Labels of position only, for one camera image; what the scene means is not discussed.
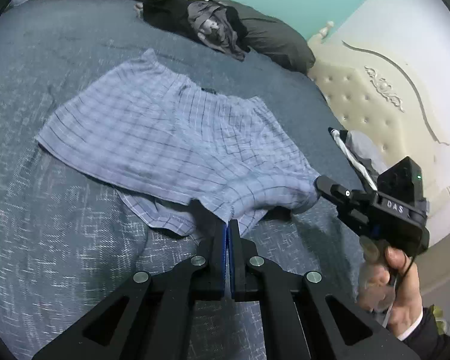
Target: blue gripper pad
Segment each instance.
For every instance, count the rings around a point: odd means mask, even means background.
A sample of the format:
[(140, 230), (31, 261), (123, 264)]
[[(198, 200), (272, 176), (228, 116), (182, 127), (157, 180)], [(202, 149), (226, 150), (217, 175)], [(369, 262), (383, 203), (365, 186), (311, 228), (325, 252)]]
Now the blue gripper pad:
[(224, 224), (222, 228), (222, 291), (225, 292), (225, 277), (227, 268), (227, 249), (228, 249), (228, 225)]
[(235, 299), (235, 266), (233, 263), (233, 245), (230, 242), (230, 222), (226, 227), (226, 249), (228, 251), (228, 270), (230, 272), (230, 293), (232, 299)]

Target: headboard finial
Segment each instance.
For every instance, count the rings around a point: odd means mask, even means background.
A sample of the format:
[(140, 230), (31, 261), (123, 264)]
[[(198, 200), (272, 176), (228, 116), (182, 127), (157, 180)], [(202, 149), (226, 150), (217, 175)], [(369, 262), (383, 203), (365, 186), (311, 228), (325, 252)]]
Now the headboard finial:
[(325, 38), (328, 35), (328, 32), (330, 31), (330, 29), (332, 29), (332, 27), (335, 25), (335, 23), (333, 21), (327, 21), (327, 25), (326, 27), (323, 27), (320, 31), (319, 34), (322, 36), (322, 39)]

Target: gray bedspread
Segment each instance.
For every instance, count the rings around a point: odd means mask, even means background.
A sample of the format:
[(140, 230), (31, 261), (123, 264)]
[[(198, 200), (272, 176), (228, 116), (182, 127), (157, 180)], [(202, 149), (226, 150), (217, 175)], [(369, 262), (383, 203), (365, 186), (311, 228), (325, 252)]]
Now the gray bedspread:
[[(261, 97), (318, 172), (360, 184), (330, 138), (339, 128), (317, 87), (251, 52), (243, 63), (141, 22), (128, 0), (31, 0), (0, 18), (0, 336), (29, 359), (137, 269), (159, 273), (193, 254), (190, 238), (152, 231), (105, 183), (40, 149), (51, 113), (108, 70), (152, 47), (205, 88)], [(320, 200), (291, 222), (248, 233), (284, 269), (321, 271), (353, 296), (357, 237)], [(199, 302), (189, 359), (264, 359), (256, 303)]]

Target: cream headboard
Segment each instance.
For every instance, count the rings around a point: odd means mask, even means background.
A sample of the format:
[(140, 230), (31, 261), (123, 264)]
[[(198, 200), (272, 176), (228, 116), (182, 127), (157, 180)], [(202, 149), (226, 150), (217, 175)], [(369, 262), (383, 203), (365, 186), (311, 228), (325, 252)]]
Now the cream headboard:
[(308, 41), (316, 58), (308, 76), (343, 127), (368, 135), (388, 166), (406, 156), (420, 165), (424, 195), (433, 214), (444, 204), (435, 182), (435, 153), (438, 145), (447, 144), (447, 138), (423, 84), (390, 52), (350, 42), (323, 43), (332, 25), (329, 22)]

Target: black cable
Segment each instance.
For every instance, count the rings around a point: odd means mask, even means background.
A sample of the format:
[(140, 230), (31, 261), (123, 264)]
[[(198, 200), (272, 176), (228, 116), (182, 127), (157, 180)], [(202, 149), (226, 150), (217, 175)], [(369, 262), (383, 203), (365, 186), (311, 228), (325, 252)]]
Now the black cable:
[(408, 268), (405, 270), (405, 273), (403, 275), (400, 275), (400, 280), (398, 281), (396, 287), (395, 287), (395, 293), (398, 293), (398, 289), (400, 288), (400, 285), (402, 284), (402, 281), (405, 280), (405, 277), (408, 274), (408, 271), (410, 270), (410, 268), (412, 267), (412, 265), (415, 262), (416, 257), (419, 255), (419, 250), (420, 250), (420, 245), (422, 244), (422, 237), (420, 236), (420, 241), (418, 242), (417, 246), (416, 246), (416, 250), (415, 253), (413, 255), (413, 257), (410, 259), (410, 264), (408, 265)]

